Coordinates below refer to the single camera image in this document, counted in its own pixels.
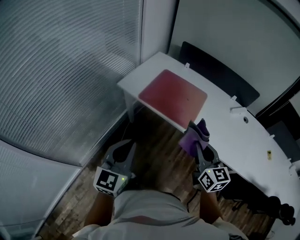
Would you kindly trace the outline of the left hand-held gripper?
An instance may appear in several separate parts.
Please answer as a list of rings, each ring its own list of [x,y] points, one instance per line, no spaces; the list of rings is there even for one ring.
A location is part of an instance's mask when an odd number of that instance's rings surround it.
[[[106,195],[117,197],[135,174],[131,171],[136,142],[122,140],[110,146],[105,161],[96,169],[94,188]]]

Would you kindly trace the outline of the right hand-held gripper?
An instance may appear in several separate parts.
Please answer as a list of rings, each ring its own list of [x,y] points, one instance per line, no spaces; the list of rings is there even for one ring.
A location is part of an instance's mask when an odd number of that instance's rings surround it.
[[[201,165],[204,160],[211,164],[219,162],[218,153],[210,144],[204,149],[204,156],[199,142],[195,144],[195,147],[195,162],[197,165]],[[220,191],[231,181],[228,168],[223,164],[209,166],[196,179],[207,193]]]

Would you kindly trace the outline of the purple and grey cloth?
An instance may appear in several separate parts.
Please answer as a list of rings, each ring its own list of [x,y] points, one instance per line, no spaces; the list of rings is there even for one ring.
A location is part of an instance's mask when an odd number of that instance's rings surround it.
[[[190,121],[183,137],[179,141],[180,147],[190,156],[197,156],[196,144],[199,143],[201,150],[209,144],[210,133],[206,127],[206,122],[201,119],[198,124]]]

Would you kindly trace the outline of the red mat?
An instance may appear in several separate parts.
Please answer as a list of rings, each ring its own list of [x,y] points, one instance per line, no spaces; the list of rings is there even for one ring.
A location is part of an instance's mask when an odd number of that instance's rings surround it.
[[[175,73],[163,70],[139,95],[139,99],[186,129],[201,111],[207,93]]]

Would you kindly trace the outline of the person's right forearm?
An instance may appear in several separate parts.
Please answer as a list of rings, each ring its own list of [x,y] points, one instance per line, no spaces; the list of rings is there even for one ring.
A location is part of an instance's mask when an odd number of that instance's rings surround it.
[[[205,190],[201,192],[199,217],[209,224],[223,218],[215,192],[207,193]]]

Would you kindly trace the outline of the person's left forearm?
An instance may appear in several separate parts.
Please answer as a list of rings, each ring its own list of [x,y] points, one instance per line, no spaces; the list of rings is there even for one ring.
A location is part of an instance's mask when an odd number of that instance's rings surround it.
[[[110,224],[113,215],[114,198],[110,195],[98,193],[84,222],[84,226]]]

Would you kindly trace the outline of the black office chair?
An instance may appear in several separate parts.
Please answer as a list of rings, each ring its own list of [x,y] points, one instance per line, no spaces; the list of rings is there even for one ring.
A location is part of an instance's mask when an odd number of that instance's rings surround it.
[[[287,203],[282,204],[276,196],[267,196],[259,189],[248,188],[246,190],[235,190],[232,186],[221,190],[220,195],[227,200],[236,203],[232,210],[239,210],[244,204],[254,214],[266,214],[271,218],[277,218],[284,225],[293,226],[296,222],[294,207]]]

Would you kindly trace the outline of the person's white shirt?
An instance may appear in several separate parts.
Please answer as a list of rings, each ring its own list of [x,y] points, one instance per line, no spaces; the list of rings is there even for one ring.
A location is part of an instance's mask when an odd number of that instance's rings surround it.
[[[218,218],[212,224],[190,215],[167,193],[125,191],[114,201],[114,219],[74,233],[74,240],[248,240],[233,224]]]

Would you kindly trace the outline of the grey desk divider panel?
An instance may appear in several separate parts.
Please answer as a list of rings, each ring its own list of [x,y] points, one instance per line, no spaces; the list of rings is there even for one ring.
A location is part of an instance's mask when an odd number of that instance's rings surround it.
[[[274,135],[274,140],[285,153],[287,158],[291,159],[291,162],[300,160],[300,147],[283,121],[267,128],[267,131],[270,135]]]

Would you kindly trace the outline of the dark desk divider panel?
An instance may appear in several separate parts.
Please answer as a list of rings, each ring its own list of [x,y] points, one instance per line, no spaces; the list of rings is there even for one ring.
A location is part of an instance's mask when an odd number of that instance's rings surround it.
[[[260,96],[254,87],[225,64],[186,41],[182,43],[179,62],[188,63],[190,69],[208,79],[229,96],[236,96],[236,101],[243,107],[250,106]]]

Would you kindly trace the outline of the white window blinds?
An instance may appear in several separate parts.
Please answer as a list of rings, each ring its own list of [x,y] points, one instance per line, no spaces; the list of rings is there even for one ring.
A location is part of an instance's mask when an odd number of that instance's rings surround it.
[[[125,111],[143,0],[0,0],[0,236],[30,239]]]

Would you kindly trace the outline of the black window frame post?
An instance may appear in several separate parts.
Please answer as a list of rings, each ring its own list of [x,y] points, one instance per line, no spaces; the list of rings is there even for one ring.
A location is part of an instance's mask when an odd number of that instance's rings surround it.
[[[274,114],[276,111],[289,103],[289,100],[300,91],[300,76],[279,97],[263,108],[255,118],[262,120]]]

